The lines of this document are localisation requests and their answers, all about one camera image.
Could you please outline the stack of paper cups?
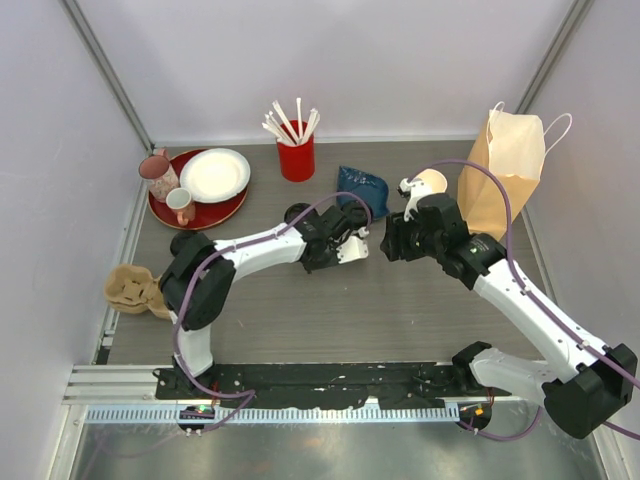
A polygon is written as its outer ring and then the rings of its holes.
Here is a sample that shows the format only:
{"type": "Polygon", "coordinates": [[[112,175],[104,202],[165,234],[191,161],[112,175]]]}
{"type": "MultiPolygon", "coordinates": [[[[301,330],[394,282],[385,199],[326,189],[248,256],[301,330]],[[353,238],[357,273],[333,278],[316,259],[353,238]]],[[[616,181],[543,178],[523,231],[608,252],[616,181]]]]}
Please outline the stack of paper cups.
{"type": "Polygon", "coordinates": [[[414,189],[420,197],[445,193],[448,187],[446,177],[438,170],[425,169],[413,180],[414,189]]]}

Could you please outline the brown paper bag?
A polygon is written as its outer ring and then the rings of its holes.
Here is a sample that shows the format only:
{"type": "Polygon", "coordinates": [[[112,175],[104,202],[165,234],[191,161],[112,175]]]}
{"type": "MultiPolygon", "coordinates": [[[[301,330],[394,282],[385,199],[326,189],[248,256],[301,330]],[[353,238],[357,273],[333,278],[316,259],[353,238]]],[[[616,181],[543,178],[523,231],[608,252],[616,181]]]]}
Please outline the brown paper bag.
{"type": "Polygon", "coordinates": [[[503,101],[489,110],[458,178],[457,202],[471,232],[505,236],[572,123],[564,113],[545,126],[537,115],[506,112],[503,101]]]}

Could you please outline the stack of black lids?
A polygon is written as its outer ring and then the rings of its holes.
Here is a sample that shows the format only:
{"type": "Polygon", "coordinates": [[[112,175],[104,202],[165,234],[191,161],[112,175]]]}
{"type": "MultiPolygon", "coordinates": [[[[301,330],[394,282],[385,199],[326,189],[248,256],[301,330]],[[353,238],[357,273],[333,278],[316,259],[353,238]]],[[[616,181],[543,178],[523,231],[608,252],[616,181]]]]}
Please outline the stack of black lids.
{"type": "Polygon", "coordinates": [[[170,243],[171,254],[176,257],[186,245],[186,243],[196,234],[196,231],[191,230],[181,230],[176,233],[170,243]]]}

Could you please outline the beige pulp cup carrier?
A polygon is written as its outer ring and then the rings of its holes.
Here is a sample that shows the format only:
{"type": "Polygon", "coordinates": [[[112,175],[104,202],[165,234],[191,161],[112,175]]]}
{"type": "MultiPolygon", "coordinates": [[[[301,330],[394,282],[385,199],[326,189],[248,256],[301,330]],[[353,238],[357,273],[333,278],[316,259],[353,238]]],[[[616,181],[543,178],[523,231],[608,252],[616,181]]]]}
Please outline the beige pulp cup carrier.
{"type": "Polygon", "coordinates": [[[159,288],[159,277],[147,268],[121,264],[108,275],[104,297],[116,311],[128,314],[151,312],[155,317],[169,320],[170,313],[159,288]]]}

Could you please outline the black lid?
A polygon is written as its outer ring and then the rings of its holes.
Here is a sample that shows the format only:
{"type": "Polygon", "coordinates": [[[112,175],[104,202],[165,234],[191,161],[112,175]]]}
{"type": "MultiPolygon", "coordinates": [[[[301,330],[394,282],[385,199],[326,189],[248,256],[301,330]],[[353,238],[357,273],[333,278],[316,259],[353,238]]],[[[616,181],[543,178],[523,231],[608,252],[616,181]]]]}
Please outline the black lid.
{"type": "Polygon", "coordinates": [[[299,202],[291,205],[284,213],[284,221],[291,224],[293,220],[309,207],[308,203],[299,202]]]}

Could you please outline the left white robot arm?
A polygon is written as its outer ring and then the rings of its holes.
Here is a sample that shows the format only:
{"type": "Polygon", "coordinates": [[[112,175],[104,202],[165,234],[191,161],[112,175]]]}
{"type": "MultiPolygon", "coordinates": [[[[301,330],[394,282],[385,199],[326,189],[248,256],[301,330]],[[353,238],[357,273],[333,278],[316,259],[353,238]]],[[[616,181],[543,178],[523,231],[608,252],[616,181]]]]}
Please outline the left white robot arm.
{"type": "Polygon", "coordinates": [[[281,265],[299,263],[311,273],[365,259],[370,210],[352,200],[319,214],[310,205],[291,206],[276,227],[233,240],[185,231],[171,242],[174,259],[159,283],[176,333],[174,369],[190,398],[205,397],[213,385],[213,321],[239,280],[281,265]]]}

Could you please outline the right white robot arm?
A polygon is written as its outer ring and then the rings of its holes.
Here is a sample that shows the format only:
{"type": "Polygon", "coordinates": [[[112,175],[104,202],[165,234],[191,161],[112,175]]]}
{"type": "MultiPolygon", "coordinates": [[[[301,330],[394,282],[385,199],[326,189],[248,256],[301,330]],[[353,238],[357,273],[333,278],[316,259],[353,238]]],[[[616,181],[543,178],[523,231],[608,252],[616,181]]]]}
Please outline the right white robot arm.
{"type": "Polygon", "coordinates": [[[426,196],[386,218],[381,250],[390,261],[433,258],[450,277],[488,301],[536,347],[527,361],[476,342],[453,358],[451,380],[465,395],[484,386],[544,408],[566,434],[583,439],[632,398],[638,358],[589,333],[544,295],[505,247],[488,234],[472,234],[446,193],[426,196]]]}

